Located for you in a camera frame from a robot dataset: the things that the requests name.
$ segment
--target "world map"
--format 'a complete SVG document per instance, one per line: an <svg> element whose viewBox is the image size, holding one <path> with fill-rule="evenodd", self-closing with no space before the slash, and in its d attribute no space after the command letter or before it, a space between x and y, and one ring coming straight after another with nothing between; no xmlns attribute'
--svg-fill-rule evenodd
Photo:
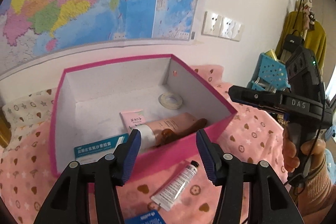
<svg viewBox="0 0 336 224"><path fill-rule="evenodd" d="M0 74L34 57L94 42L189 40L197 0L4 0Z"/></svg>

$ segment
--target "pink box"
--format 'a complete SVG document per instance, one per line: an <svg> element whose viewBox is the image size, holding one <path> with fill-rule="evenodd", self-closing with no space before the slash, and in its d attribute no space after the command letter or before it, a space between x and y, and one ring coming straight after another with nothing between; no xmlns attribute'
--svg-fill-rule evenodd
<svg viewBox="0 0 336 224"><path fill-rule="evenodd" d="M168 110L159 103L164 92L184 103ZM236 110L208 82L171 54L106 60L65 69L59 82L50 129L50 161L59 176L75 160L74 147L127 133L120 112L143 109L148 122L189 112L206 118L216 142ZM195 133L139 154L131 180L167 169L197 154Z"/></svg>

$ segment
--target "tape roll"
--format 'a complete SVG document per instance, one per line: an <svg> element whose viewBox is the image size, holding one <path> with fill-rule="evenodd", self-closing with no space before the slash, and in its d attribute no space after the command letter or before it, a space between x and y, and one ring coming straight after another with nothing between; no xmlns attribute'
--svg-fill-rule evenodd
<svg viewBox="0 0 336 224"><path fill-rule="evenodd" d="M183 104L183 99L176 93L166 92L160 96L160 103L170 110L179 109Z"/></svg>

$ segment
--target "blue and white box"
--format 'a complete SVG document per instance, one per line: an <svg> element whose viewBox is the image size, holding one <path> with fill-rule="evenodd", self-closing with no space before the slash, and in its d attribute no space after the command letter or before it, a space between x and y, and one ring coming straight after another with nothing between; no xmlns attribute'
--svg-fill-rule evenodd
<svg viewBox="0 0 336 224"><path fill-rule="evenodd" d="M126 224L166 224L157 210L125 220Z"/></svg>
<svg viewBox="0 0 336 224"><path fill-rule="evenodd" d="M74 148L75 159L80 164L96 162L107 154L113 153L119 144L125 143L128 133Z"/></svg>

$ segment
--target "black bag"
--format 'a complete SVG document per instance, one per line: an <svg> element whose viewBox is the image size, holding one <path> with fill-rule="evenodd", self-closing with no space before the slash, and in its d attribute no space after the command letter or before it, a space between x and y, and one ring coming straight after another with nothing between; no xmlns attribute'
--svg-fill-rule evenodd
<svg viewBox="0 0 336 224"><path fill-rule="evenodd" d="M287 50L291 53L293 53L297 47L304 46L305 44L305 40L302 37L297 37L294 35L295 32L300 33L298 30L295 30L292 32L292 34L286 35L285 42L283 43L282 47L284 50Z"/></svg>

